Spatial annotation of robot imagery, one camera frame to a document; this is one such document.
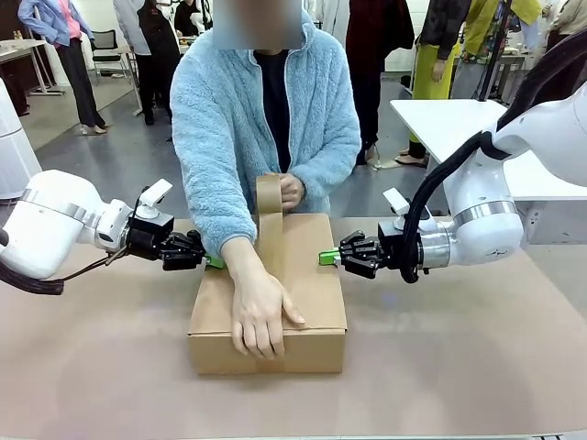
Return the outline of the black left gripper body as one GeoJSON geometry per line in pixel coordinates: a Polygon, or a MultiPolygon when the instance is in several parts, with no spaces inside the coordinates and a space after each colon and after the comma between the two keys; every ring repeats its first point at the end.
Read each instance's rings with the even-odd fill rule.
{"type": "Polygon", "coordinates": [[[151,219],[137,214],[130,216],[125,235],[127,254],[146,260],[160,259],[162,243],[172,233],[174,219],[173,215],[165,213],[151,219]]]}

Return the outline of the person's right hand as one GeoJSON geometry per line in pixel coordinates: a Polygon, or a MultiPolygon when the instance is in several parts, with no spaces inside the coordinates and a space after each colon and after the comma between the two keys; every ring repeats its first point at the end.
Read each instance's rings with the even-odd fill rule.
{"type": "Polygon", "coordinates": [[[231,270],[235,290],[232,303],[232,340],[237,351],[257,358],[284,355],[283,324],[295,326],[305,319],[282,284],[265,268],[231,270]]]}

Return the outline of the person's left hand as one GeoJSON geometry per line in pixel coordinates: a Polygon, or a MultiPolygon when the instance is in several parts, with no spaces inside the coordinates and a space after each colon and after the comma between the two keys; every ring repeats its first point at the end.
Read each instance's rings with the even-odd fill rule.
{"type": "Polygon", "coordinates": [[[282,210],[284,212],[291,212],[305,196],[304,184],[294,175],[284,173],[279,175],[279,183],[281,189],[282,210]]]}

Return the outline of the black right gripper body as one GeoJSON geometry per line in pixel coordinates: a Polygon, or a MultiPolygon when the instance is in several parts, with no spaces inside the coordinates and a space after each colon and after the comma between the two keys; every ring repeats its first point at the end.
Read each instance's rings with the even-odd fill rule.
{"type": "MultiPolygon", "coordinates": [[[[378,268],[399,270],[403,264],[404,238],[403,231],[397,229],[394,220],[382,220],[378,224],[378,268]]],[[[415,239],[408,245],[408,265],[420,269],[422,263],[421,237],[415,233],[415,239]]]]}

